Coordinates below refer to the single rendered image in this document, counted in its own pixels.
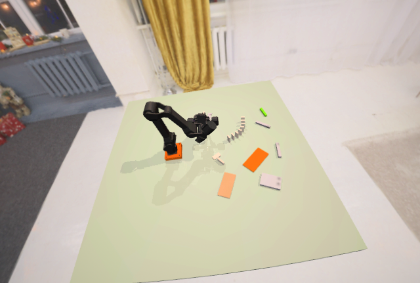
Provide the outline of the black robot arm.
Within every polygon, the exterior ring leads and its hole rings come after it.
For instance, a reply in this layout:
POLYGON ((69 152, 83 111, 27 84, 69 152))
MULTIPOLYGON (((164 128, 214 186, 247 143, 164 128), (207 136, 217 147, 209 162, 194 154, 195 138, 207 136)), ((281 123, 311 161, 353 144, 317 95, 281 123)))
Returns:
POLYGON ((206 114, 196 114, 192 123, 186 121, 182 116, 175 112, 171 106, 164 105, 160 102, 148 101, 145 104, 143 116, 154 123, 159 133, 163 137, 163 151, 168 156, 177 154, 176 146, 176 135, 175 132, 169 132, 168 128, 164 124, 162 118, 169 118, 172 122, 177 124, 183 131, 184 134, 189 138, 197 137, 195 140, 198 143, 204 141, 208 135, 210 135, 216 128, 216 124, 213 121, 206 120, 206 114), (159 108, 164 110, 159 112, 159 108), (198 132, 197 132, 198 127, 198 132))

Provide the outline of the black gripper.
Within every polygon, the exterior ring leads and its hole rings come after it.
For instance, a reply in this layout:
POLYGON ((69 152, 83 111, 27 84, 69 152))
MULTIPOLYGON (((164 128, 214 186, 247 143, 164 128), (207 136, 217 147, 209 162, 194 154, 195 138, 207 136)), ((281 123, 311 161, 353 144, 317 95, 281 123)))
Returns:
MULTIPOLYGON (((209 116, 206 116, 206 120, 207 120, 207 122, 208 122, 208 121, 213 121, 213 122, 215 122, 216 126, 218 126, 218 125, 219 125, 219 119, 218 119, 218 117, 217 117, 217 116, 212 117, 212 118, 211 118, 211 120, 209 119, 209 116)), ((188 118, 188 119, 187 119, 187 121, 190 121, 190 122, 192 122, 192 123, 197 123, 196 121, 194 121, 194 119, 193 119, 193 118, 188 118)))

